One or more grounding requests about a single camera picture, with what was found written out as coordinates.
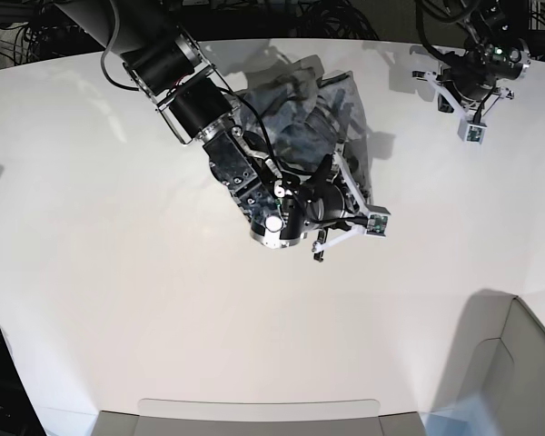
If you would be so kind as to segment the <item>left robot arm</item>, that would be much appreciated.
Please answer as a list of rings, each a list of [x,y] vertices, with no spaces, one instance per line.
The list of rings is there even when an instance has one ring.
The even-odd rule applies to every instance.
[[[464,53],[436,48],[426,35],[425,16],[465,31]],[[530,68],[530,49],[510,30],[500,1],[446,1],[442,9],[432,1],[417,1],[415,19],[422,47],[439,61],[435,83],[478,118],[488,100],[500,95],[501,81],[520,80]]]

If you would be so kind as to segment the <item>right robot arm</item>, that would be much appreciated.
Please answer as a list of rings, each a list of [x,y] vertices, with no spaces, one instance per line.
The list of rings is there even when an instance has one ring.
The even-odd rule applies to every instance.
[[[254,108],[221,78],[196,41],[155,1],[65,1],[59,8],[104,46],[100,60],[120,57],[132,84],[154,105],[177,139],[199,143],[211,172],[223,184],[250,224],[250,235],[272,249],[298,244],[307,233],[318,238],[313,251],[331,245],[327,235],[340,229],[346,237],[364,233],[364,210],[352,212],[350,176],[330,181],[332,168],[345,172],[339,153],[322,159],[305,179],[282,167],[266,130],[241,127],[235,116]]]

